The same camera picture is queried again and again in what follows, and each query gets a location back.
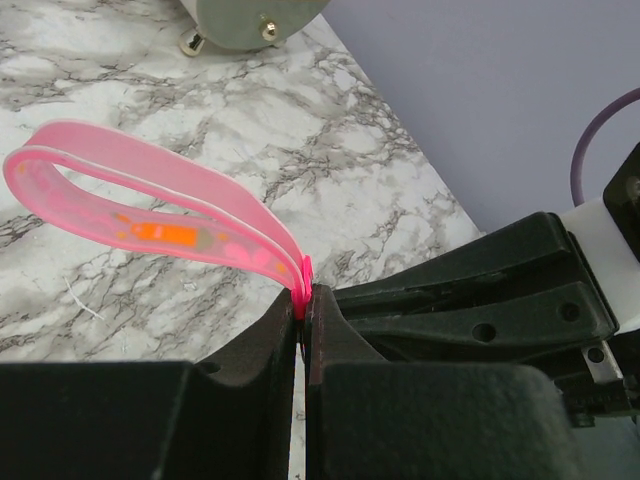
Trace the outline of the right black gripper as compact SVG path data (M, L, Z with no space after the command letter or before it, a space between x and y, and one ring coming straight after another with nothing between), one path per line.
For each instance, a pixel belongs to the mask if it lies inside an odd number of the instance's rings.
M583 282L486 304L475 295L434 306L418 301L408 310L345 300L344 317L393 359L549 363L574 428L639 415L639 341L609 339L615 317Z

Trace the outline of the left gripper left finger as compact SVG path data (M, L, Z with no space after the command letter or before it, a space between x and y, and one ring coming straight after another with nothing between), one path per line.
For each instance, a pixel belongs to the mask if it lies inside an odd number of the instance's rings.
M296 328L290 298L209 357L5 363L5 479L284 479Z

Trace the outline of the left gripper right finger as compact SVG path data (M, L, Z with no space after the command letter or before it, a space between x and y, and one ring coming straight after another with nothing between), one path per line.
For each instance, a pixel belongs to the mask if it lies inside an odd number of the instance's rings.
M344 319L332 290L306 313L310 479L579 479L583 461L542 372L393 363Z

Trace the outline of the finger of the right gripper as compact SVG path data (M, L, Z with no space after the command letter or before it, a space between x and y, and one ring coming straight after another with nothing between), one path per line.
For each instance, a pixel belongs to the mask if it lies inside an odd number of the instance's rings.
M382 280L334 292L345 315L446 311L589 281L575 238L538 212Z

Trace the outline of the pink strap keyring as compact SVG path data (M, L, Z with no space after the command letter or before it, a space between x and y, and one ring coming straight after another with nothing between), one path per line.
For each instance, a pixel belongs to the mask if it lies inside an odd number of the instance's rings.
M74 185L62 168L189 212L150 211L102 198ZM133 252L253 271L290 290L297 319L306 313L310 257L260 200L217 170L114 129L59 120L10 153L3 175L22 205L58 228Z

